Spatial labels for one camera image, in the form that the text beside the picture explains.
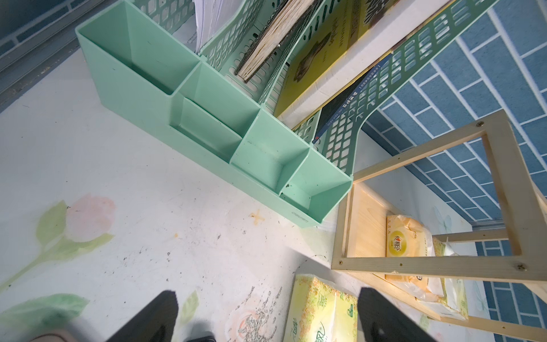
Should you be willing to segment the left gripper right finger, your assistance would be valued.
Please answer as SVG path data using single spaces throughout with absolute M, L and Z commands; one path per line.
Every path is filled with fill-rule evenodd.
M 357 310 L 365 341 L 435 342 L 433 337 L 373 288 L 363 287 L 360 290 Z

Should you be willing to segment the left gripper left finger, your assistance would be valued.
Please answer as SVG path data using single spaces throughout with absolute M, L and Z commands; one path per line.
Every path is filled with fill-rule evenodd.
M 179 311 L 174 291 L 163 291 L 107 342 L 171 341 Z

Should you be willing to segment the yellow floral tissue pack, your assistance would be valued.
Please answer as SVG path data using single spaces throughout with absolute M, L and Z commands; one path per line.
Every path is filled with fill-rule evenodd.
M 284 341 L 357 341 L 358 298 L 311 274 L 295 277 Z

